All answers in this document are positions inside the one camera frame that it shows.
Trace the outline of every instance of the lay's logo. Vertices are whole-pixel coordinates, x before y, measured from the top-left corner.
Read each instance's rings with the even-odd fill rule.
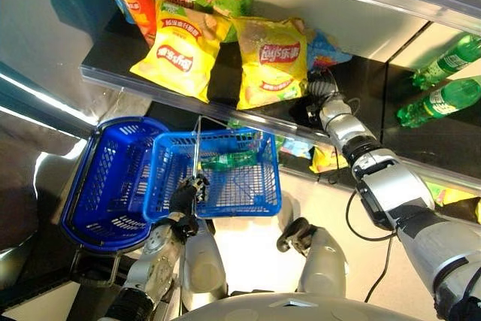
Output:
[[[157,58],[167,59],[173,66],[184,72],[190,71],[194,60],[193,57],[184,56],[168,45],[161,45],[157,49]]]
[[[264,44],[259,50],[259,62],[261,64],[294,62],[300,50],[299,42],[292,45]]]

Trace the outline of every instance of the plastic bottle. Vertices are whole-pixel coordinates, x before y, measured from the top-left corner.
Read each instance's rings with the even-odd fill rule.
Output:
[[[227,153],[210,157],[201,161],[201,167],[214,171],[227,171],[231,168],[257,165],[257,163],[257,152],[248,150],[246,152]]]
[[[466,34],[458,43],[413,75],[413,85],[428,89],[481,58],[481,37]]]
[[[419,127],[435,118],[470,107],[481,98],[481,76],[449,82],[426,97],[402,107],[398,118],[404,127]]]

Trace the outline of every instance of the basket handle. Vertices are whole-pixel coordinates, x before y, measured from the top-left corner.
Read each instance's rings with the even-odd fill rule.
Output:
[[[120,254],[109,256],[109,258],[113,257],[113,265],[112,270],[110,271],[110,277],[107,280],[98,280],[94,278],[87,277],[85,274],[80,274],[78,272],[78,263],[82,258],[83,249],[77,249],[74,256],[74,261],[72,262],[71,271],[70,271],[70,278],[74,281],[79,283],[82,286],[88,287],[111,287],[113,282],[115,281],[115,276],[117,275],[117,269],[119,268],[120,263]]]

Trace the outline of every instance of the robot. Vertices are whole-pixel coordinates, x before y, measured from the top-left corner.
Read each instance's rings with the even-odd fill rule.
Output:
[[[333,145],[348,161],[356,192],[374,224],[393,232],[403,244],[434,298],[438,317],[448,321],[481,320],[481,227],[435,213],[426,185],[352,115],[337,86],[332,82],[312,84],[311,93],[322,96],[308,110],[310,116],[320,121]],[[192,203],[203,197],[207,185],[207,180],[197,176],[173,194],[168,218],[153,226],[122,292],[100,321],[149,319],[169,290],[174,264],[186,240],[198,230]],[[286,228],[277,248],[285,252],[289,242],[306,256],[297,292],[251,293],[218,299],[225,295],[221,282],[214,290],[220,294],[208,292],[205,306],[177,319],[415,320],[345,298],[345,258],[327,230],[298,219]]]

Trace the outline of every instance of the wire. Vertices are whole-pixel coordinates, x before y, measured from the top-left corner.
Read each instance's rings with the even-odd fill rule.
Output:
[[[369,289],[368,294],[366,295],[366,298],[364,299],[364,302],[369,302],[369,298],[371,298],[374,290],[376,289],[377,285],[380,284],[380,282],[383,280],[384,276],[388,272],[388,267],[389,267],[389,257],[391,256],[391,249],[392,249],[392,239],[394,238],[396,231],[392,231],[392,233],[389,236],[389,244],[388,244],[388,252],[386,254],[386,263],[384,264],[384,269],[383,272],[381,272],[381,275],[378,277],[376,282],[373,284],[373,286]]]
[[[331,185],[339,182],[339,178],[340,178],[339,155],[337,154],[336,147],[334,147],[334,152],[336,154],[336,170],[334,173],[328,176],[328,183]],[[321,179],[322,179],[322,173],[319,173],[319,176],[317,177],[317,183],[320,183]]]
[[[352,192],[351,196],[349,197],[349,201],[347,202],[347,206],[346,206],[346,223],[347,223],[347,226],[349,227],[349,229],[351,230],[351,232],[358,236],[359,238],[363,239],[364,241],[370,241],[370,242],[379,242],[379,241],[387,241],[388,239],[392,239],[395,235],[395,232],[393,234],[390,234],[390,235],[387,235],[387,236],[384,236],[384,237],[379,237],[379,238],[370,238],[370,237],[366,237],[366,236],[363,236],[363,235],[360,235],[352,226],[351,226],[351,222],[349,221],[349,210],[351,208],[351,203],[352,203],[352,200],[354,199],[354,196],[355,196],[355,190]]]
[[[339,182],[340,169],[339,169],[339,155],[337,154],[337,148],[334,146],[334,152],[336,153],[336,171],[328,177],[329,184],[336,184]]]
[[[352,111],[352,115],[353,115],[353,116],[355,116],[355,115],[359,112],[359,110],[361,109],[361,99],[358,98],[358,97],[351,98],[349,101],[347,101],[347,104],[348,104],[349,106],[351,106],[351,103],[353,103],[354,101],[357,101],[358,106],[357,106],[357,108],[355,109],[355,111]]]

